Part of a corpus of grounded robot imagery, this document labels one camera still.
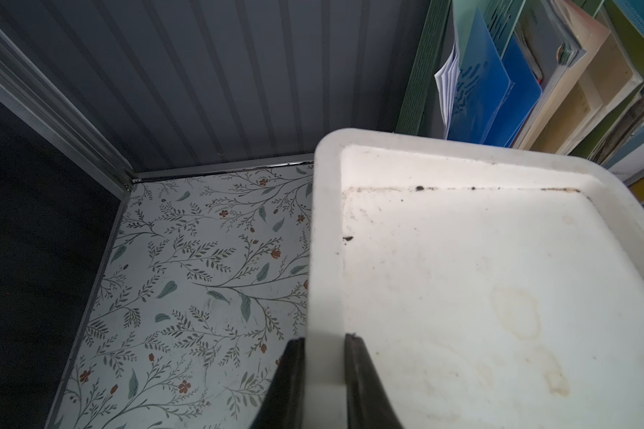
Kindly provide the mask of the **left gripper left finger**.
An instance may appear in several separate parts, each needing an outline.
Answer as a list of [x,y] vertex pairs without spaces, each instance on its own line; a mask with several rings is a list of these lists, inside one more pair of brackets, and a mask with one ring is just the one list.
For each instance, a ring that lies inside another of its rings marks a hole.
[[301,428],[304,377],[305,339],[288,341],[250,429]]

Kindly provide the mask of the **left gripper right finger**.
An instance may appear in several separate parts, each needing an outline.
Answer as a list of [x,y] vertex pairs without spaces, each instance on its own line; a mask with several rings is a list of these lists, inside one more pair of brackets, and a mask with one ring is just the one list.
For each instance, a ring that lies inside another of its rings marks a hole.
[[345,384],[349,428],[403,428],[365,341],[355,334],[345,336]]

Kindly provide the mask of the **white drawer cabinet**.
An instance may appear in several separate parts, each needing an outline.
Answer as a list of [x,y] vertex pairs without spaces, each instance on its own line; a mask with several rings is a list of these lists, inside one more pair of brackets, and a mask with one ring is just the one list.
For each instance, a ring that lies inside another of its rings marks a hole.
[[366,343],[406,428],[644,428],[644,209],[575,157],[344,129],[317,146],[303,424]]

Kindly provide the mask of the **green file organizer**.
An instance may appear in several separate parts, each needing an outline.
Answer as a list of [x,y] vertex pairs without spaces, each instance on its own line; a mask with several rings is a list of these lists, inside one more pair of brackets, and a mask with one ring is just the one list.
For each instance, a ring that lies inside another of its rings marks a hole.
[[644,205],[644,1],[433,1],[395,130],[586,159]]

